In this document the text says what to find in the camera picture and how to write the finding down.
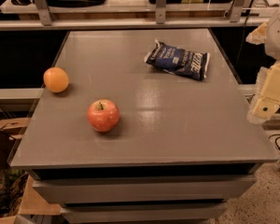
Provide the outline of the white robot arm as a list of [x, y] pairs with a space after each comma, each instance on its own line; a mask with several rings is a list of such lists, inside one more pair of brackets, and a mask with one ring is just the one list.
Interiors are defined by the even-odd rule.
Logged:
[[256, 93], [252, 98], [247, 119], [254, 124], [270, 120], [280, 108], [280, 7], [251, 32], [246, 42], [263, 44], [265, 53], [275, 59], [270, 68], [261, 67], [257, 75]]

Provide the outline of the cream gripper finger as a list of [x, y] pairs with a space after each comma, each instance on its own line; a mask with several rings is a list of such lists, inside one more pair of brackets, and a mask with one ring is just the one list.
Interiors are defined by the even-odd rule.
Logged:
[[247, 120], [261, 124], [270, 120], [280, 108], [280, 61], [270, 68], [261, 67], [256, 81], [256, 92], [247, 113]]
[[267, 22], [262, 23], [255, 30], [248, 34], [245, 41], [254, 45], [264, 44], [266, 39], [267, 27]]

